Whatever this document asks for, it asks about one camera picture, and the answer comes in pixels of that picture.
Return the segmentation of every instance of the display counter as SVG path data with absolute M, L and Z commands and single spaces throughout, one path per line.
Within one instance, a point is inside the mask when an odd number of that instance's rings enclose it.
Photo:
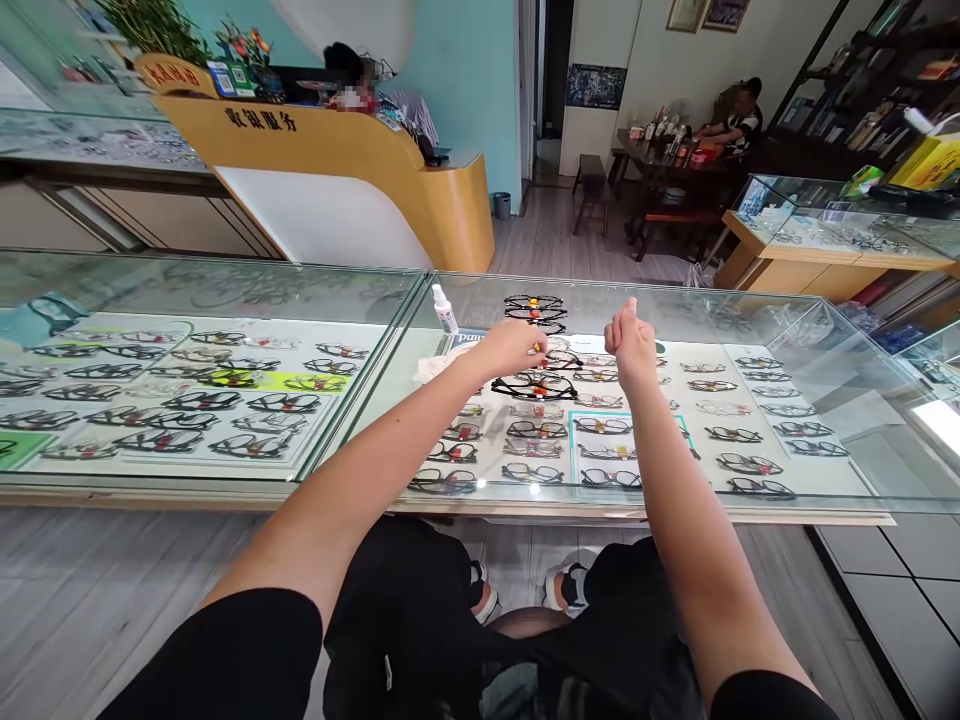
M 457 351 L 507 311 L 523 315 L 515 296 L 530 296 L 550 335 L 545 374 L 479 388 L 393 509 L 642 521 L 632 419 L 602 340 L 636 296 L 657 328 L 678 431 L 737 522 L 876 525 L 893 511 L 960 511 L 945 403 L 817 298 L 65 253 L 3 260 L 8 503 L 275 508 L 418 387 L 419 360 Z M 453 304 L 454 338 L 438 328 L 431 282 Z
M 740 244 L 715 284 L 753 292 L 849 300 L 887 270 L 951 272 L 955 258 L 930 243 L 957 234 L 955 221 L 927 220 L 869 200 L 844 197 L 846 185 L 770 175 L 751 176 L 723 238 Z

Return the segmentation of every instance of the eyeglasses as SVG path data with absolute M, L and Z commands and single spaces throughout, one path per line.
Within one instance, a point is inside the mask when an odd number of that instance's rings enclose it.
M 231 358 L 230 360 L 221 360 L 218 366 L 226 370 L 260 370 L 269 372 L 280 367 L 280 361 L 273 358 L 257 360 L 256 358 Z
M 700 400 L 697 410 L 708 415 L 749 415 L 751 410 L 746 405 L 738 403 L 717 403 L 713 400 Z
M 630 472 L 629 470 L 618 470 L 609 473 L 600 468 L 590 468 L 589 470 L 581 470 L 580 475 L 583 477 L 584 485 L 593 485 L 595 487 L 620 485 L 631 490 L 643 490 L 640 475 Z
M 341 392 L 347 386 L 347 379 L 329 375 L 297 375 L 289 380 L 284 380 L 283 384 L 291 390 Z
M 723 440 L 724 442 L 745 442 L 757 443 L 763 440 L 763 436 L 753 430 L 736 429 L 731 430 L 725 427 L 704 428 L 713 440 Z
M 519 420 L 507 428 L 507 435 L 527 438 L 567 437 L 567 428 L 560 423 L 545 422 L 538 426 L 529 420 Z
M 563 473 L 547 465 L 532 468 L 526 463 L 507 463 L 501 466 L 500 475 L 508 480 L 522 480 L 523 482 L 551 484 L 563 482 Z
M 256 435 L 234 435 L 226 440 L 218 440 L 207 447 L 221 455 L 232 455 L 240 458 L 279 458 L 283 451 L 290 446 L 290 435 L 258 438 Z
M 114 443 L 98 440 L 80 440 L 60 443 L 40 452 L 40 457 L 48 460 L 105 460 L 120 452 Z
M 726 392 L 736 390 L 740 386 L 726 380 L 688 380 L 687 387 L 700 392 Z
M 793 388 L 768 388 L 768 387 L 757 387 L 750 388 L 750 391 L 754 395 L 759 395 L 760 397 L 772 397 L 772 398 L 788 398 L 788 397 L 800 397 L 800 393 L 794 390 Z
M 243 345 L 247 336 L 239 332 L 205 332 L 194 333 L 190 339 L 208 345 Z
M 764 500 L 795 500 L 796 494 L 783 483 L 776 480 L 760 480 L 751 478 L 732 478 L 727 485 L 734 493 L 741 495 L 755 495 Z
M 124 390 L 124 394 L 129 395 L 130 397 L 151 399 L 170 397 L 172 395 L 179 395 L 180 393 L 186 392 L 190 389 L 192 384 L 193 383 L 189 382 L 173 382 L 170 380 L 142 382 L 136 387 L 127 388 Z
M 119 380 L 136 377 L 141 372 L 143 372 L 143 366 L 136 363 L 122 363 L 120 365 L 100 363 L 67 370 L 64 375 L 73 378 L 86 378 L 87 380 Z
M 616 370 L 577 370 L 573 379 L 581 382 L 617 382 L 620 375 Z
M 107 402 L 112 397 L 120 394 L 119 385 L 90 385 L 81 383 L 79 385 L 64 385 L 63 387 L 53 388 L 40 393 L 51 400 L 76 400 L 79 402 Z
M 711 373 L 711 372 L 723 372 L 727 369 L 726 365 L 715 365 L 712 363 L 698 363 L 696 365 L 687 365 L 686 363 L 680 363 L 680 367 L 683 368 L 686 372 L 697 372 L 697 373 Z
M 567 311 L 560 308 L 521 308 L 508 306 L 503 314 L 506 317 L 526 320 L 531 325 L 539 325 L 542 322 L 561 320 L 567 316 Z
M 581 355 L 584 367 L 616 367 L 617 359 L 613 355 Z
M 166 355 L 165 348 L 151 345 L 104 345 L 103 351 L 117 357 L 132 358 L 134 360 L 156 360 Z
M 244 338 L 243 344 L 249 347 L 264 348 L 266 350 L 296 350 L 300 347 L 300 343 L 297 340 L 275 337 Z
M 507 438 L 503 452 L 520 457 L 560 457 L 560 444 L 549 440 L 521 440 Z
M 334 345 L 329 343 L 317 343 L 317 350 L 334 357 L 347 357 L 354 359 L 363 359 L 370 354 L 369 350 L 363 348 L 350 347 L 349 345 Z
M 265 379 L 262 373 L 255 370 L 214 370 L 197 378 L 197 382 L 214 387 L 257 387 Z
M 312 413 L 317 411 L 320 398 L 316 395 L 291 395 L 289 393 L 270 393 L 247 403 L 254 410 L 267 410 L 281 413 Z
M 784 422 L 774 425 L 773 429 L 784 437 L 826 437 L 827 435 L 833 435 L 833 429 L 820 423 Z
M 480 403 L 467 403 L 457 413 L 457 417 L 480 417 L 481 415 L 483 415 L 483 405 Z
M 127 450 L 141 452 L 180 453 L 190 452 L 203 439 L 199 430 L 166 430 L 152 428 L 128 435 L 125 438 L 114 440 L 117 445 Z
M 812 443 L 809 440 L 787 440 L 787 445 L 798 455 L 812 457 L 846 457 L 850 453 L 835 443 L 820 441 Z
M 790 375 L 786 373 L 772 373 L 764 370 L 748 370 L 743 374 L 747 380 L 757 380 L 760 382 L 787 382 Z
M 120 337 L 124 340 L 133 340 L 134 342 L 172 343 L 183 340 L 184 333 L 165 332 L 163 330 L 137 330 L 120 333 Z
M 583 445 L 577 445 L 580 448 L 580 457 L 590 458 L 591 460 L 636 460 L 637 451 L 628 448 L 625 445 L 616 447 L 588 448 Z
M 7 430 L 61 430 L 80 417 L 73 410 L 48 412 L 46 410 L 25 410 L 0 417 L 0 428 Z
M 0 373 L 10 377 L 23 378 L 24 380 L 50 380 L 55 378 L 60 371 L 57 368 L 31 367 L 30 365 L 21 365 L 19 367 L 4 365 L 0 366 Z
M 353 375 L 358 369 L 356 363 L 335 363 L 333 360 L 308 360 L 303 366 L 307 370 L 330 375 Z
M 161 368 L 149 368 L 147 370 L 151 375 L 157 377 L 177 377 L 188 380 L 206 377 L 210 373 L 217 371 L 217 367 L 210 365 L 169 365 Z
M 457 443 L 449 448 L 438 442 L 433 446 L 433 450 L 427 455 L 427 460 L 434 462 L 452 462 L 452 463 L 475 463 L 477 461 L 477 448 L 469 443 Z
M 439 468 L 424 468 L 407 487 L 427 495 L 470 495 L 477 490 L 477 476 L 469 470 L 454 470 L 444 477 Z
M 307 419 L 288 413 L 251 413 L 233 420 L 233 426 L 241 430 L 262 433 L 297 433 L 307 425 Z
M 737 365 L 748 370 L 766 370 L 783 367 L 783 363 L 773 358 L 737 358 Z
M 717 458 L 720 466 L 733 472 L 744 475 L 779 475 L 783 468 L 773 460 L 756 455 L 740 455 L 739 453 L 720 453 Z
M 514 417 L 533 417 L 546 420 L 562 420 L 564 411 L 563 408 L 553 405 L 524 402 L 511 405 L 510 414 Z
M 30 352 L 44 357 L 93 357 L 103 350 L 103 345 L 45 345 Z
M 548 310 L 559 307 L 563 300 L 553 295 L 511 295 L 503 299 L 505 305 L 518 308 L 541 308 Z
M 550 350 L 543 360 L 543 367 L 547 370 L 580 369 L 583 367 L 583 362 L 572 352 Z
M 490 389 L 526 400 L 577 399 L 577 391 L 570 381 L 553 373 L 518 373 L 496 378 L 490 383 Z
M 216 365 L 224 360 L 227 360 L 230 357 L 231 352 L 230 350 L 194 348 L 192 350 L 174 350 L 170 354 L 178 360 L 186 360 L 187 362 L 207 362 Z
M 240 393 L 195 391 L 161 403 L 171 410 L 228 410 L 240 402 Z
M 595 408 L 621 408 L 623 407 L 623 397 L 617 395 L 588 395 L 581 393 L 574 399 L 577 405 Z
M 577 430 L 594 435 L 626 435 L 633 426 L 623 420 L 600 420 L 598 418 L 575 418 Z
M 483 437 L 478 425 L 472 423 L 460 423 L 453 425 L 443 431 L 444 440 L 479 440 Z
M 0 380 L 0 397 L 26 397 L 41 387 L 42 380 Z
M 777 417 L 810 417 L 816 415 L 817 411 L 812 407 L 803 407 L 803 405 L 784 405 L 783 403 L 770 403 L 761 405 L 764 412 L 776 415 Z

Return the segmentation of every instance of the shelf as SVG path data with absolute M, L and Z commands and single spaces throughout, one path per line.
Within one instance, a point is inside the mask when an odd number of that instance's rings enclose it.
M 103 42 L 115 42 L 123 43 L 124 45 L 129 45 L 127 39 L 123 35 L 114 35 L 112 33 L 101 33 L 96 30 L 81 30 L 77 33 L 80 37 L 92 38 L 94 40 L 102 40 Z

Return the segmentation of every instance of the white cloth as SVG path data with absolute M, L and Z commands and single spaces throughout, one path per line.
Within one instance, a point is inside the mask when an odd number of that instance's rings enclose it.
M 417 372 L 413 376 L 413 381 L 418 382 L 421 385 L 425 385 L 433 380 L 437 375 L 442 373 L 446 369 L 447 365 L 452 363 L 468 350 L 472 349 L 476 344 L 476 342 L 464 343 L 463 345 L 457 345 L 457 347 L 455 347 L 446 355 L 436 355 L 432 358 L 420 358 L 417 361 Z

